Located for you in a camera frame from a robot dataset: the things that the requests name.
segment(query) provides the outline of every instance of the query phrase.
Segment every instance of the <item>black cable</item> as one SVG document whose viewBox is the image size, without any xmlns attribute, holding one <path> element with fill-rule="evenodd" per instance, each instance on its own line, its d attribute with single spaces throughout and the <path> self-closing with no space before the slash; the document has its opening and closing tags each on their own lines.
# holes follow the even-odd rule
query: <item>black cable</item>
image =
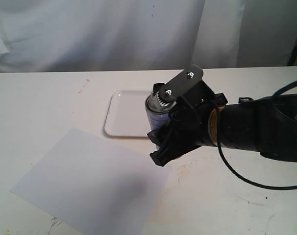
<svg viewBox="0 0 297 235">
<path fill-rule="evenodd" d="M 273 98 L 278 97 L 279 95 L 283 94 L 284 92 L 297 87 L 297 81 L 293 82 L 283 88 L 281 88 L 280 90 L 278 90 L 277 92 L 274 93 L 274 95 L 272 96 Z M 259 188 L 264 188 L 264 189 L 270 189 L 270 190 L 295 190 L 297 189 L 297 185 L 295 186 L 268 186 L 268 185 L 263 185 L 263 184 L 259 184 L 256 183 L 254 181 L 248 180 L 247 178 L 243 177 L 242 175 L 240 175 L 234 168 L 232 168 L 232 166 L 229 164 L 229 162 L 227 161 L 226 157 L 223 154 L 223 150 L 222 150 L 222 143 L 221 143 L 221 114 L 220 114 L 220 110 L 218 105 L 215 102 L 212 102 L 215 110 L 217 112 L 217 148 L 218 148 L 218 152 L 223 160 L 223 163 L 225 163 L 225 165 L 227 166 L 227 168 L 235 175 L 237 176 L 240 180 L 259 187 Z"/>
</svg>

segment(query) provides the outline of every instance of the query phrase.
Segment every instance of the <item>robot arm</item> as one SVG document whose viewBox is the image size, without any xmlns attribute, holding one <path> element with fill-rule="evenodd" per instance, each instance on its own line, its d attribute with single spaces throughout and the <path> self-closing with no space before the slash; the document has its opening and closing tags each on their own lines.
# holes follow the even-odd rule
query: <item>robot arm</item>
<svg viewBox="0 0 297 235">
<path fill-rule="evenodd" d="M 270 97 L 243 97 L 227 105 L 225 96 L 215 94 L 202 76 L 200 68 L 191 66 L 167 84 L 155 84 L 147 98 L 148 137 L 159 147 L 150 154 L 155 164 L 164 166 L 204 145 L 297 162 L 297 94 L 281 95 L 297 82 Z"/>
</svg>

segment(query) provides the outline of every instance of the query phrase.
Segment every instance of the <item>white backdrop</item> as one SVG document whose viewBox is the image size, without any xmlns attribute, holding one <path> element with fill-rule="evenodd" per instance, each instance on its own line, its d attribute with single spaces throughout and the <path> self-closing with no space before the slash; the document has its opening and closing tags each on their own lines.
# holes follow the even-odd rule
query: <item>white backdrop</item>
<svg viewBox="0 0 297 235">
<path fill-rule="evenodd" d="M 0 72 L 284 66 L 297 0 L 0 0 Z"/>
</svg>

